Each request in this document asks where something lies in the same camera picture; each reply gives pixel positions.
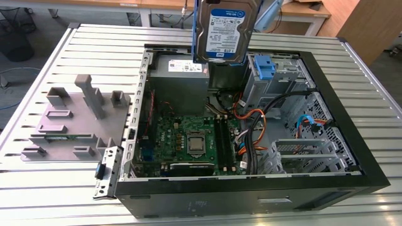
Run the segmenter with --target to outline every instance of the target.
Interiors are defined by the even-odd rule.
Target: floor
[[[110,24],[110,25],[140,25],[138,14],[112,13],[112,12],[88,12],[74,10],[59,10],[59,18],[52,19],[46,9],[34,9],[32,14],[38,30],[28,35],[31,45],[35,49],[35,56],[28,61],[13,63],[0,54],[0,71],[15,67],[42,68],[52,50],[63,36],[66,28],[71,22],[86,24]],[[159,17],[152,16],[152,24],[158,27],[171,27],[176,24],[180,16],[164,17],[166,22],[159,22]],[[192,17],[184,23],[184,28],[191,28]],[[390,58],[383,53],[370,67],[379,81],[390,92],[391,96],[402,105],[402,59]],[[16,104],[24,97],[27,90],[36,78],[36,70],[13,70],[1,74],[9,82],[8,89],[0,89],[0,109]],[[5,127],[7,122],[13,114],[13,108],[0,110],[0,129]]]

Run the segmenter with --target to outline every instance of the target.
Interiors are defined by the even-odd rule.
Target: hard drive
[[[196,0],[192,58],[196,63],[241,64],[262,0]]]

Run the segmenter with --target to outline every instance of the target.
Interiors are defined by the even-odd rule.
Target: green circuit board
[[[239,128],[238,120],[229,119],[227,126],[231,139],[234,139],[234,132]],[[194,134],[204,137],[204,154],[191,155],[187,153],[188,137]],[[237,175],[239,173],[238,167],[235,171],[233,169],[223,171],[218,168],[214,117],[160,117],[158,119],[155,143],[152,162],[162,164],[172,162],[212,163],[215,164],[214,175]],[[160,176],[159,168],[160,166],[156,164],[144,165],[148,177]]]

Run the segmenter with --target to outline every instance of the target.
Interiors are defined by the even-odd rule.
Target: ribbed metal surface
[[[0,221],[30,225],[92,225],[163,222],[172,225],[399,225],[402,217],[402,121],[373,78],[334,38],[255,34],[250,48],[313,52],[338,97],[381,164],[391,186],[353,197],[322,211],[266,215],[136,220],[119,201],[92,201],[96,163],[24,163],[21,149],[48,103],[51,87],[79,91],[75,75],[92,75],[102,92],[131,93],[146,43],[190,45],[179,29],[83,24],[68,29],[0,137]]]

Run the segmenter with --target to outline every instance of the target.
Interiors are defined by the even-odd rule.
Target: label sticker
[[[168,72],[202,72],[202,65],[192,60],[170,60]]]
[[[120,6],[132,6],[132,7],[138,7],[138,4],[120,3]]]
[[[238,103],[239,103],[239,105],[242,105],[242,107],[246,106],[246,102],[245,101],[239,100]]]
[[[314,14],[315,17],[327,17],[327,15]]]
[[[243,168],[243,169],[247,168],[247,163],[245,161],[241,161],[241,168]]]
[[[241,33],[238,26],[243,23],[246,12],[215,8],[211,11],[207,52],[210,57],[229,57],[238,49]]]

